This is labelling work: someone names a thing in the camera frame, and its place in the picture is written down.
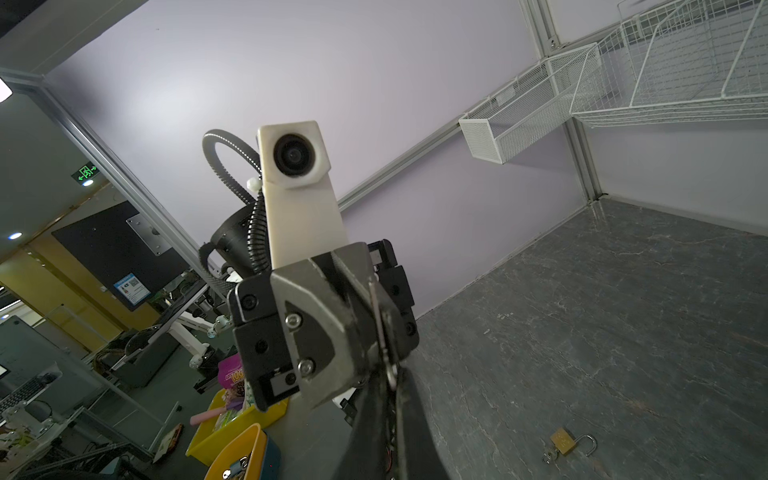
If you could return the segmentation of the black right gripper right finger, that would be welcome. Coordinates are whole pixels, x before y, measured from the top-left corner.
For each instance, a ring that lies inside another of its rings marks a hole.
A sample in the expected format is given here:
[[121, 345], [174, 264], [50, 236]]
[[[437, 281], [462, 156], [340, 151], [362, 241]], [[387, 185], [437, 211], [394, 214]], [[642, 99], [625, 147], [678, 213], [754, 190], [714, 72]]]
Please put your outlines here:
[[414, 376], [399, 371], [395, 392], [395, 434], [399, 479], [448, 479], [437, 452]]

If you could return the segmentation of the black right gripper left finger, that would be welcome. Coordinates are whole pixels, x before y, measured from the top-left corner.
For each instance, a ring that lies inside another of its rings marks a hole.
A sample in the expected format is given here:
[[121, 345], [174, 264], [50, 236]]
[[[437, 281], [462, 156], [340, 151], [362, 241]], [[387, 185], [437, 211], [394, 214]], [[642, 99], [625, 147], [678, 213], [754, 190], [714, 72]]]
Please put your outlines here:
[[394, 393], [386, 371], [373, 373], [360, 398], [347, 448], [333, 479], [394, 479]]

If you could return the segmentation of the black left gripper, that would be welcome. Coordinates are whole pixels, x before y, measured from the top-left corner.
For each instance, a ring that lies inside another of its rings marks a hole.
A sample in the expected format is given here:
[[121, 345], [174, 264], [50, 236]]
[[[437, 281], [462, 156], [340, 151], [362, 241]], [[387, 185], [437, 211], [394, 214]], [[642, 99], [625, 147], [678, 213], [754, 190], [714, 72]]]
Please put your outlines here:
[[387, 239], [356, 242], [251, 276], [227, 304], [254, 405], [261, 411], [300, 393], [317, 407], [358, 387], [419, 344], [415, 304]]

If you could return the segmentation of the brass padlock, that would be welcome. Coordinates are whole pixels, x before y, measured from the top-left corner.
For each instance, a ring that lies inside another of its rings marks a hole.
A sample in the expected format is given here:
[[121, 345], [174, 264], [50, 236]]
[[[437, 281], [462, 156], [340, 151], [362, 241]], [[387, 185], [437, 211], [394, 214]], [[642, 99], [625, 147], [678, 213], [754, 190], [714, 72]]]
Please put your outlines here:
[[546, 465], [553, 464], [559, 457], [569, 455], [580, 444], [587, 442], [590, 444], [585, 456], [592, 456], [598, 449], [597, 439], [590, 434], [574, 436], [565, 428], [559, 428], [549, 437], [549, 444], [546, 447], [542, 462]]

